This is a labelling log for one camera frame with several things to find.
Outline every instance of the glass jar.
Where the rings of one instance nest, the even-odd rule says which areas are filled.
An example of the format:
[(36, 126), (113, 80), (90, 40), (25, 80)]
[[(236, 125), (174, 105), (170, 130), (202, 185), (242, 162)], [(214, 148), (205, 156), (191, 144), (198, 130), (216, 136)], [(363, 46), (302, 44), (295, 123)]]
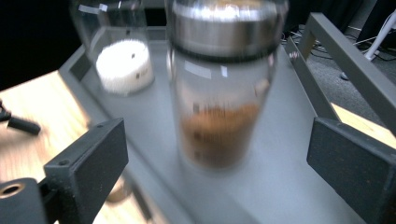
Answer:
[(165, 5), (178, 145), (201, 167), (233, 166), (248, 151), (271, 86), (288, 1)]
[(244, 158), (275, 69), (271, 54), (217, 63), (168, 52), (177, 141), (194, 164), (222, 169)]
[(70, 14), (106, 91), (127, 95), (154, 80), (140, 0), (72, 0)]

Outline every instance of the wooden surface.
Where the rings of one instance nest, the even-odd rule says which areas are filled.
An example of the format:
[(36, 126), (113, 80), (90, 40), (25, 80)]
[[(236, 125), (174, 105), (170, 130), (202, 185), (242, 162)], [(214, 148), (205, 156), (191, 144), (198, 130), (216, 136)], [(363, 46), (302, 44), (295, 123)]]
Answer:
[[(78, 105), (57, 72), (1, 91), (0, 99), (13, 116), (41, 127), (39, 136), (0, 123), (0, 183), (45, 175), (43, 165), (88, 131), (89, 117)], [(146, 223), (133, 196), (105, 203), (95, 223)]]

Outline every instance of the glass jar with brown powder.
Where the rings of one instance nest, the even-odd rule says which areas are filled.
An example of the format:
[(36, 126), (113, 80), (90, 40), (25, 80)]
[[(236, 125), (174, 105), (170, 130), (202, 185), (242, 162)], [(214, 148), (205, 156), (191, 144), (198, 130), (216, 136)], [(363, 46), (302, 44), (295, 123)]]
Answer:
[(287, 0), (165, 0), (178, 146), (225, 168), (246, 155), (271, 85)]
[(212, 62), (170, 49), (168, 68), (183, 154), (206, 168), (244, 158), (274, 73), (273, 54), (245, 62)]

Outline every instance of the dark background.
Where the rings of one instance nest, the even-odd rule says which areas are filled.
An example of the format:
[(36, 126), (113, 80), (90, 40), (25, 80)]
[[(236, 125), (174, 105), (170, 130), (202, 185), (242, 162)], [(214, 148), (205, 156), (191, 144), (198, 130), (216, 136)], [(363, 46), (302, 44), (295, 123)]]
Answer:
[[(289, 2), (285, 34), (297, 31), (310, 12), (323, 12), (344, 32), (363, 0)], [(0, 90), (59, 69), (80, 46), (68, 4), (68, 0), (0, 1)], [(376, 36), (395, 5), (393, 0), (377, 0), (359, 39)], [(166, 24), (163, 8), (146, 9), (146, 18), (149, 26)], [(394, 38), (384, 42), (396, 43)]]

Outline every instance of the brown powder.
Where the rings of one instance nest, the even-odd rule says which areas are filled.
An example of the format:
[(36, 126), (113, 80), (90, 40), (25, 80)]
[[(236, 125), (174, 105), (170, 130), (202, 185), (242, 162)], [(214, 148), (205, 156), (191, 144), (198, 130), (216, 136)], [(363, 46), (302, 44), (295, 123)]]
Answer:
[(254, 104), (242, 105), (237, 109), (216, 106), (183, 119), (183, 150), (190, 159), (203, 166), (230, 166), (241, 159), (248, 149), (258, 114), (259, 107)]

